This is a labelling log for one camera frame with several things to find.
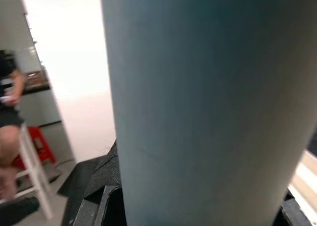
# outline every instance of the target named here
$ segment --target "person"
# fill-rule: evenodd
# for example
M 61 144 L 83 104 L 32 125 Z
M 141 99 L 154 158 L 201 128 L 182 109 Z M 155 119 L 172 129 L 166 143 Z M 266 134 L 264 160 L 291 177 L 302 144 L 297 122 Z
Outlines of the person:
M 11 165 L 19 153 L 19 130 L 23 123 L 15 107 L 19 104 L 24 81 L 21 73 L 0 55 L 0 79 L 3 78 L 10 78 L 13 88 L 6 93 L 0 84 L 0 97 L 8 96 L 0 102 L 0 199 L 12 200 L 17 187 L 16 170 Z

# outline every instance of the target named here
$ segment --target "chair leg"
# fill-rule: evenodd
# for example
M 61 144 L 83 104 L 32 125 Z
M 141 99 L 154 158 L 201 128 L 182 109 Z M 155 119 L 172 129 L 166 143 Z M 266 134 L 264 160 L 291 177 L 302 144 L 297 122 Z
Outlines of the chair leg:
M 28 132 L 26 131 L 27 128 L 22 129 L 22 135 L 24 136 L 25 139 L 25 143 L 26 143 L 26 147 L 29 150 L 32 160 L 34 161 L 35 165 L 37 166 L 37 170 L 38 170 L 38 176 L 41 179 L 41 182 L 45 188 L 46 191 L 50 191 L 51 187 L 49 185 L 49 181 L 46 177 L 46 174 L 44 173 L 44 170 L 42 168 L 42 164 L 38 158 L 38 155 L 35 151 L 34 145 L 32 144 L 30 135 L 28 134 Z
M 20 135 L 20 143 L 21 143 L 21 155 L 22 155 L 22 160 L 24 162 L 24 165 L 26 166 L 26 168 L 29 171 L 29 176 L 30 176 L 30 180 L 32 181 L 32 184 L 35 186 L 36 190 L 37 190 L 37 195 L 39 197 L 39 201 L 41 203 L 41 207 L 43 209 L 43 212 L 46 216 L 47 219 L 51 219 L 53 217 L 53 212 L 51 209 L 51 206 L 49 204 L 49 201 L 47 199 L 47 196 L 44 192 L 44 189 L 38 179 L 37 176 L 37 169 L 39 169 L 38 167 L 35 168 L 32 165 L 32 160 L 30 158 L 30 154 L 28 152 L 28 147 L 26 146 L 25 143 L 27 143 L 27 138 L 25 136 L 25 134 L 21 134 Z

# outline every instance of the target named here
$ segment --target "floor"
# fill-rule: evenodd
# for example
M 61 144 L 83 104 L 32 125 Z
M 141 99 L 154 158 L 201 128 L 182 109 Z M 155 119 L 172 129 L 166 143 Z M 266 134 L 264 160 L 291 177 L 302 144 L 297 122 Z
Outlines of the floor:
M 42 132 L 55 154 L 56 164 L 63 163 L 73 158 L 61 123 L 43 127 Z M 74 161 L 67 161 L 57 166 L 57 169 L 62 171 L 63 174 L 55 182 L 51 183 L 52 190 L 48 194 L 54 213 L 53 219 L 47 221 L 42 211 L 39 210 L 16 224 L 16 226 L 59 226 L 61 224 L 67 198 L 56 194 L 56 192 L 67 179 L 74 166 Z

